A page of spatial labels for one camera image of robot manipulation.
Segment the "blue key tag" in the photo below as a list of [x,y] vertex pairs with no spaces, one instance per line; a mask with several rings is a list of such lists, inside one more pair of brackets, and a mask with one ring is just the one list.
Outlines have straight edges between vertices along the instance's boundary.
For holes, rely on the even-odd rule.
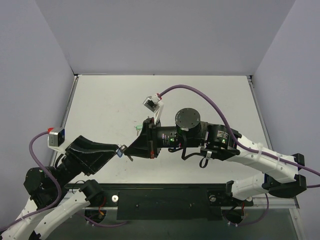
[[119,158],[121,158],[124,154],[123,149],[121,147],[118,148],[116,154]]

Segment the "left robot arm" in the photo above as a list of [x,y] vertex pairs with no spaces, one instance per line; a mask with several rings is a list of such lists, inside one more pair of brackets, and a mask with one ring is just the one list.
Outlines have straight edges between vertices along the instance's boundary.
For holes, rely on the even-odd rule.
[[[33,145],[41,136],[48,136],[48,147],[60,152],[58,166],[44,166],[36,157]],[[66,185],[81,173],[94,175],[120,150],[117,144],[93,142],[77,137],[66,148],[65,138],[47,131],[33,137],[29,152],[37,167],[28,170],[23,183],[29,194],[24,209],[15,221],[0,229],[2,240],[45,240],[59,225],[85,207],[101,208],[106,195],[94,180],[87,180],[67,201],[62,201],[68,190]]]

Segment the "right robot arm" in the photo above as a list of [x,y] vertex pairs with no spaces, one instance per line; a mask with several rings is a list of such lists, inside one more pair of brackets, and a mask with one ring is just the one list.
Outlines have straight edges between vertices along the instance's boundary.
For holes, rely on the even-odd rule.
[[278,198],[293,198],[306,191],[306,177],[299,174],[297,164],[304,164],[304,157],[281,155],[261,143],[254,143],[238,131],[221,124],[201,121],[199,112],[183,108],[175,115],[174,126],[162,126],[159,120],[147,118],[137,139],[124,151],[128,157],[157,158],[162,148],[169,152],[181,151],[186,160],[193,153],[188,148],[199,148],[199,166],[205,168],[210,159],[234,162],[258,170],[259,173],[237,181],[227,182],[224,201],[230,205],[249,197],[270,194]]

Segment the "silver key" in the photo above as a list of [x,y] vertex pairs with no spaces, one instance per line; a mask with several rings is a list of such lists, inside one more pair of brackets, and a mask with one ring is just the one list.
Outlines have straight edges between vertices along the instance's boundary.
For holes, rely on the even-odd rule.
[[127,146],[125,144],[121,145],[119,148],[123,149],[123,156],[126,156],[131,162],[133,161],[133,158],[130,155],[126,154]]

